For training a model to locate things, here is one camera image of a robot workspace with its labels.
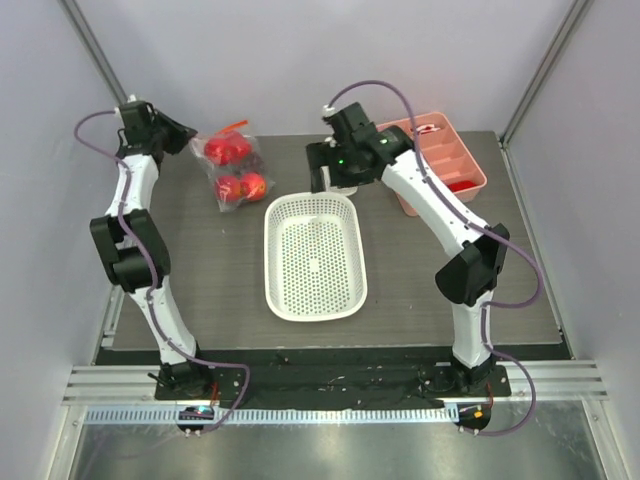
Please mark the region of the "clear zip top bag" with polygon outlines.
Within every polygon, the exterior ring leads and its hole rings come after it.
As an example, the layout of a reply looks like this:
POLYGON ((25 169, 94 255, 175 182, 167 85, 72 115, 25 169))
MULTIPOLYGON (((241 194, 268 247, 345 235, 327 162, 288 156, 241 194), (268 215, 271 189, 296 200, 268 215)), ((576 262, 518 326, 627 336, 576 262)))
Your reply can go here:
POLYGON ((197 134, 194 138, 189 141, 189 148, 192 154, 196 157, 199 165, 207 176, 211 189, 213 191, 214 197, 217 201, 219 210, 223 213, 232 212, 239 207, 256 202, 247 201, 243 198, 241 201, 235 204, 222 204, 216 197, 214 191, 214 181, 224 175, 231 175, 237 177, 239 180, 241 177, 248 172, 256 172, 262 175, 267 183, 268 183, 268 193, 265 195, 263 199, 267 197, 267 195, 272 190, 275 185, 274 180, 269 174, 269 170, 267 167, 267 163, 264 160, 262 155, 259 142, 255 136, 252 135, 251 126, 248 120, 244 119, 239 122, 230 124, 214 134, 205 135, 205 134, 197 134), (242 134, 244 135, 252 144, 253 152, 246 157, 244 157, 241 161, 233 161, 232 163, 225 166, 217 166, 207 160, 204 156, 204 146, 208 139, 210 138, 224 138, 226 140, 230 140, 234 135, 242 134))

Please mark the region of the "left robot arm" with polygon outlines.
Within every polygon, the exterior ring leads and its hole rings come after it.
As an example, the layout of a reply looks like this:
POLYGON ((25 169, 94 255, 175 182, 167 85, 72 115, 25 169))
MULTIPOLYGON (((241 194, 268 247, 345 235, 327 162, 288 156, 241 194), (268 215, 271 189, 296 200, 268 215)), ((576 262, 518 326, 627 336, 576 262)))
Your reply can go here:
POLYGON ((164 156, 181 152, 196 131, 134 96, 114 113, 122 121, 111 157, 118 182, 106 213, 90 221, 90 234, 109 281, 137 304, 156 340, 160 367, 151 378, 160 392, 200 399, 213 375, 198 361, 199 345, 171 290, 169 250, 150 213, 164 156))

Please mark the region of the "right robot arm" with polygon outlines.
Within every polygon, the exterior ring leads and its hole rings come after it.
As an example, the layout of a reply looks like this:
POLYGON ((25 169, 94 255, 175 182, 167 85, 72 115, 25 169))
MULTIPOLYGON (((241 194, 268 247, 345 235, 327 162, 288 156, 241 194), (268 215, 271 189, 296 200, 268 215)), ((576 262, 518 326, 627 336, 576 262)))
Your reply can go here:
POLYGON ((451 304, 454 323, 450 364, 430 377, 428 387, 435 392, 477 393, 496 363, 484 344, 488 320, 481 311, 497 287, 508 230, 464 212, 462 202, 427 166, 402 128, 379 129, 359 103, 341 110, 326 106, 323 120, 331 136, 306 147, 312 192, 379 181, 417 212, 448 256, 435 282, 451 304))

